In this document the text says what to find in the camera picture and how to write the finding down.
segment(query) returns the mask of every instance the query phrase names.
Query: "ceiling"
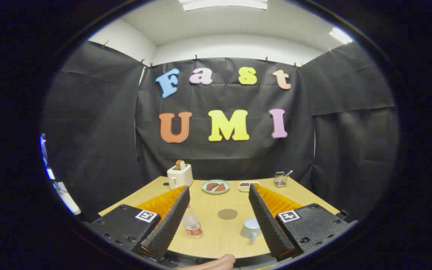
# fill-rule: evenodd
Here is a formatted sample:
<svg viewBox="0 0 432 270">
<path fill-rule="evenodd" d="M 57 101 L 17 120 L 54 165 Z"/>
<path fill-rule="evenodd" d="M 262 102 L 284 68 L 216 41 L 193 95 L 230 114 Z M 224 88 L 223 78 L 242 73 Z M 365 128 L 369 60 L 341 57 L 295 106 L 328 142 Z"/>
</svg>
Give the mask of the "ceiling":
<svg viewBox="0 0 432 270">
<path fill-rule="evenodd" d="M 321 51 L 342 44 L 329 35 L 333 26 L 286 0 L 269 0 L 268 10 L 209 7 L 189 12 L 178 0 L 155 0 L 122 19 L 157 46 L 218 34 L 274 36 Z"/>
</svg>

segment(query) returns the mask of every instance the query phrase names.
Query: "hand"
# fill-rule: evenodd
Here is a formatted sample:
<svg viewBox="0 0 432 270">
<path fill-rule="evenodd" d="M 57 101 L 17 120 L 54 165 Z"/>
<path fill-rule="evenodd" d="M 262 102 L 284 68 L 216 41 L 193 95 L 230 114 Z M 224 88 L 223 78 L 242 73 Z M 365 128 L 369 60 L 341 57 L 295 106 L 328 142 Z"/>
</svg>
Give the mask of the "hand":
<svg viewBox="0 0 432 270">
<path fill-rule="evenodd" d="M 223 257 L 202 263 L 199 265 L 179 267 L 179 270 L 231 270 L 236 261 L 236 258 L 232 254 L 226 254 Z"/>
</svg>

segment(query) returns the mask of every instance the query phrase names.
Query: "plastic water bottle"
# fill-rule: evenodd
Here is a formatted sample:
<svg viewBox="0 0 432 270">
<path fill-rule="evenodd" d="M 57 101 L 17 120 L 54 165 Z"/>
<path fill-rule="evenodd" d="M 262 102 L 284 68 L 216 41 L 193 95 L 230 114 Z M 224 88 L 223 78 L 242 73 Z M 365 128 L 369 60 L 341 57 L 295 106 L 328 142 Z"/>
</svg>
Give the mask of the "plastic water bottle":
<svg viewBox="0 0 432 270">
<path fill-rule="evenodd" d="M 181 220 L 187 234 L 193 238 L 199 238 L 203 235 L 203 230 L 201 229 L 201 224 L 199 223 L 199 218 L 194 213 L 194 210 L 187 205 L 186 212 Z"/>
</svg>

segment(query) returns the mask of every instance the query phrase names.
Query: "wooden table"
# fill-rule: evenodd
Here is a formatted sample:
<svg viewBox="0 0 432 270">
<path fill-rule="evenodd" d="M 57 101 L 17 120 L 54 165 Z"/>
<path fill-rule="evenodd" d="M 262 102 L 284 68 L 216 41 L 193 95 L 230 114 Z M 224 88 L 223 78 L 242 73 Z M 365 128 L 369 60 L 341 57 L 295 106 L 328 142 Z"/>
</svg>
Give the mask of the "wooden table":
<svg viewBox="0 0 432 270">
<path fill-rule="evenodd" d="M 99 212 L 99 215 L 105 215 L 120 204 L 136 207 L 157 197 L 170 190 L 168 186 L 163 186 L 163 183 L 167 181 L 167 177 L 160 176 L 118 203 Z M 261 186 L 278 192 L 303 206 L 317 203 L 333 214 L 339 212 L 289 177 L 286 187 L 281 188 L 273 184 L 274 178 L 251 181 L 259 181 Z M 236 258 L 245 258 L 269 253 L 262 235 L 258 236 L 252 246 L 250 246 L 250 239 L 240 236 L 245 219 L 254 217 L 254 213 L 248 199 L 249 193 L 238 190 L 240 181 L 228 182 L 231 188 L 226 193 L 213 195 L 201 189 L 204 181 L 193 181 L 190 187 L 190 205 L 199 216 L 204 236 L 197 239 L 191 238 L 180 224 L 168 250 L 201 258 L 221 258 L 226 253 L 231 253 Z M 218 217 L 218 212 L 223 209 L 234 209 L 238 212 L 238 216 L 231 220 L 221 219 Z"/>
</svg>

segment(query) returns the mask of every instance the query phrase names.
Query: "coaster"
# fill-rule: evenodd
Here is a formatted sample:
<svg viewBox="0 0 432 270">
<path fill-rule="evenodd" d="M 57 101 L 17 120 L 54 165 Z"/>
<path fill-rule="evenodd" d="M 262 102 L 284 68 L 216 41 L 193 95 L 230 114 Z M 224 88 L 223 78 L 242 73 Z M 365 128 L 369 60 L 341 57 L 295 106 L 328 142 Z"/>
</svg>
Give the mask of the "coaster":
<svg viewBox="0 0 432 270">
<path fill-rule="evenodd" d="M 223 209 L 217 213 L 217 216 L 221 219 L 235 219 L 238 212 L 234 209 Z"/>
</svg>

